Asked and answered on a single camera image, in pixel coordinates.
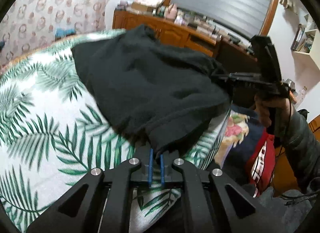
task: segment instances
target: person's hand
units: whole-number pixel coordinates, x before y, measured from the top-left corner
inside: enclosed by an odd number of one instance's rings
[[[290,116],[290,101],[287,98],[276,97],[268,101],[262,101],[257,95],[254,97],[256,102],[256,112],[259,115],[260,122],[268,128],[271,125],[269,107],[281,109],[281,122],[288,122]],[[293,114],[293,106],[291,106],[291,116]]]

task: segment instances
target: plastic bottle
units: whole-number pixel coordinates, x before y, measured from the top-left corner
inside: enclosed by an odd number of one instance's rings
[[[295,109],[297,109],[301,105],[302,101],[306,97],[307,90],[308,89],[305,86],[303,87],[303,89],[299,90],[298,95],[296,97],[297,102],[296,104],[294,104]]]

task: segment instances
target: leaf-patterned tablecloth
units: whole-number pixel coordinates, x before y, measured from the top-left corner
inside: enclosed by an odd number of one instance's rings
[[[21,232],[92,168],[112,169],[134,154],[135,146],[115,133],[79,80],[71,53],[75,44],[123,32],[70,37],[12,64],[2,75],[0,200]],[[184,158],[205,169],[228,116],[212,119]],[[162,190],[156,180],[151,189],[134,191],[130,232],[143,232],[179,197],[178,190]]]

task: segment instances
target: pink curtain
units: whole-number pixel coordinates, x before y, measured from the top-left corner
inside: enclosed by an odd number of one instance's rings
[[[105,29],[109,0],[16,0],[0,23],[5,46],[0,64],[32,49],[49,45],[57,28],[77,33]]]

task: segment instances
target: silver screw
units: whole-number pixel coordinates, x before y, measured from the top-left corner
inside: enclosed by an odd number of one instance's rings
[[[101,170],[99,168],[93,168],[91,170],[91,174],[94,175],[94,176],[97,176],[101,173]]]
[[[131,158],[129,160],[129,163],[132,165],[138,164],[139,163],[139,159],[138,158]]]
[[[214,169],[214,170],[212,171],[212,174],[213,174],[214,176],[221,176],[221,175],[222,175],[222,170],[220,170],[220,169]]]
[[[183,165],[184,164],[184,160],[182,160],[181,158],[175,159],[174,163],[176,165]]]

